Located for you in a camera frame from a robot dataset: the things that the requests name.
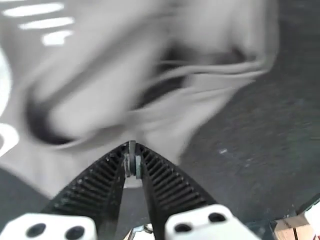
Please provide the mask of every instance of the gripper jaw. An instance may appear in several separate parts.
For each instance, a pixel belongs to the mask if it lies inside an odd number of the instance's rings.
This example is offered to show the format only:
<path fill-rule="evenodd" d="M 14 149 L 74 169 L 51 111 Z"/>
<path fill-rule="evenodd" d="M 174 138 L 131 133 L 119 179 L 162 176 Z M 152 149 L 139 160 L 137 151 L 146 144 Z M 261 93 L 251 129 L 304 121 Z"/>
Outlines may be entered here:
<path fill-rule="evenodd" d="M 43 214 L 91 218 L 110 239 L 116 232 L 125 178 L 142 180 L 156 240 L 174 214 L 217 202 L 191 177 L 163 156 L 134 141 L 108 152 L 80 173 L 42 210 Z"/>
<path fill-rule="evenodd" d="M 170 216 L 217 203 L 158 153 L 141 144 L 136 145 L 136 150 L 141 155 L 142 185 L 156 240 L 165 239 L 165 224 Z"/>
<path fill-rule="evenodd" d="M 128 143 L 108 152 L 70 182 L 41 211 L 44 214 L 84 216 L 115 233 L 125 184 L 124 159 Z"/>

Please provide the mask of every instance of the blurry sweatshirt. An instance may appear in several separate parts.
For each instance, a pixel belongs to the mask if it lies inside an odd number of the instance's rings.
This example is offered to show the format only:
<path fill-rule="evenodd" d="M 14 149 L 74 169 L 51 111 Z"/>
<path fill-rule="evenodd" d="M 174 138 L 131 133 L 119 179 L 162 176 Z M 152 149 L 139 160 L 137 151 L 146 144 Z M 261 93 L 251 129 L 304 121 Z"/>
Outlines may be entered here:
<path fill-rule="evenodd" d="M 276 0 L 64 4 L 73 35 L 58 48 L 24 44 L 43 29 L 0 22 L 2 66 L 10 66 L 0 68 L 0 101 L 10 95 L 0 123 L 19 137 L 0 167 L 49 198 L 128 140 L 179 164 L 194 132 L 269 71 L 278 52 Z M 3 79 L 12 83 L 6 94 Z"/>

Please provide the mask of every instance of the dark floor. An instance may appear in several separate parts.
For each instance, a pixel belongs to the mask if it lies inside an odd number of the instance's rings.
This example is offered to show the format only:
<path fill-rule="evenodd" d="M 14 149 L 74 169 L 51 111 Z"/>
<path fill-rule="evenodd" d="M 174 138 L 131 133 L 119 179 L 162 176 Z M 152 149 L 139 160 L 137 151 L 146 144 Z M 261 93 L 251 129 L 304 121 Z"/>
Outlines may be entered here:
<path fill-rule="evenodd" d="M 319 9 L 318 0 L 280 1 L 274 69 L 239 92 L 185 154 L 182 168 L 242 221 L 283 217 L 320 192 Z M 5 172 L 0 182 L 0 226 L 47 202 Z M 140 201 L 140 189 L 125 190 L 119 234 L 148 221 Z"/>

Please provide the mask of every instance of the gray carpet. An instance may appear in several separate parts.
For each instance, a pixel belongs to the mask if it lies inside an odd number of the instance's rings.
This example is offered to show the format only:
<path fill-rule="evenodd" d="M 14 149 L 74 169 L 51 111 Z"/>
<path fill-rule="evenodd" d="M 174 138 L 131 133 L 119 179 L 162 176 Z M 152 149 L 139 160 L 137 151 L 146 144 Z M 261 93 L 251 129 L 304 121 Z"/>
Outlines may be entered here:
<path fill-rule="evenodd" d="M 194 137 L 182 168 L 242 221 L 281 218 L 320 192 L 320 1 L 281 0 L 271 73 L 240 91 Z M 0 172 L 0 227 L 47 200 Z M 148 221 L 124 191 L 119 236 Z"/>

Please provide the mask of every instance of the gray cloth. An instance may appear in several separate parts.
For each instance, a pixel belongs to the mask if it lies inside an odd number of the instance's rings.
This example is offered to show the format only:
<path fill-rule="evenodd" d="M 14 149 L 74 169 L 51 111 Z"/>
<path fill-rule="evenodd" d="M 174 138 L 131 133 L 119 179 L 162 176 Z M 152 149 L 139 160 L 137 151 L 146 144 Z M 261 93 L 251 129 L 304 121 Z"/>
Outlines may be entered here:
<path fill-rule="evenodd" d="M 275 0 L 183 1 L 174 8 L 155 0 L 88 6 L 94 14 L 76 14 L 75 34 L 65 46 L 48 51 L 13 89 L 1 121 L 13 126 L 20 140 L 1 157 L 0 166 L 52 197 L 128 140 L 179 164 L 194 132 L 272 67 L 277 10 Z M 181 55 L 173 59 L 179 64 L 157 72 L 172 48 Z M 137 108 L 151 86 L 179 77 L 184 80 L 178 89 Z M 49 106 L 49 128 L 73 141 L 52 145 L 25 131 L 30 98 L 35 109 Z M 129 179 L 126 186 L 138 185 Z"/>

